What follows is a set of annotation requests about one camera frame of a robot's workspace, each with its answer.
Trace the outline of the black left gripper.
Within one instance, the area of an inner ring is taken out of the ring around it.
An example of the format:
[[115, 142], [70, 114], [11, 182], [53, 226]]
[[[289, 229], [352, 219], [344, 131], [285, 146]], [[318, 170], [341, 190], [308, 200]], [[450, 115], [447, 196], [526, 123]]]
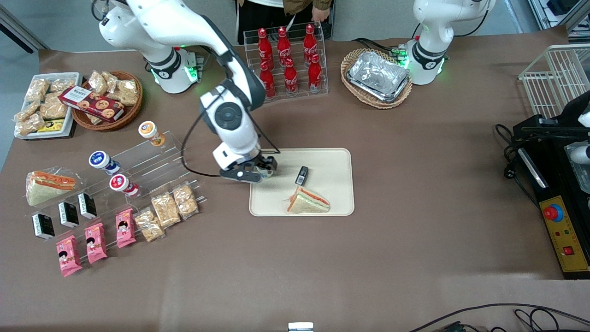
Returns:
[[[543, 133], [544, 138], [554, 140], [587, 139], [589, 125], [582, 124], [578, 118], [589, 115], [590, 91], [586, 91], [569, 101], [560, 115], [554, 119], [546, 119], [542, 115], [533, 115], [513, 127], [513, 141], [525, 139]], [[584, 131], [572, 131], [571, 128], [584, 128]]]

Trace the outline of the person left hand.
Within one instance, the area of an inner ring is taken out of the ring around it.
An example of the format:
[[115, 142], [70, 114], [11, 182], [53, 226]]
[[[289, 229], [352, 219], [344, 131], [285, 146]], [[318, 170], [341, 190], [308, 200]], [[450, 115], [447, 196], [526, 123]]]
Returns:
[[313, 0], [312, 5], [312, 21], [323, 22], [328, 19], [332, 0]]

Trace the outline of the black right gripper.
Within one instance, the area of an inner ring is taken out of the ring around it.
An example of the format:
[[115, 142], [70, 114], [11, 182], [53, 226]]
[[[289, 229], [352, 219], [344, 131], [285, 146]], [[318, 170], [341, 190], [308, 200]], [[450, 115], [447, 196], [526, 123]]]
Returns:
[[275, 172], [277, 162], [274, 157], [255, 157], [252, 160], [245, 160], [238, 163], [233, 161], [226, 168], [219, 170], [219, 175], [225, 179], [231, 179], [238, 182], [259, 184], [269, 179], [267, 174], [260, 174], [256, 171], [259, 163], [259, 172]]

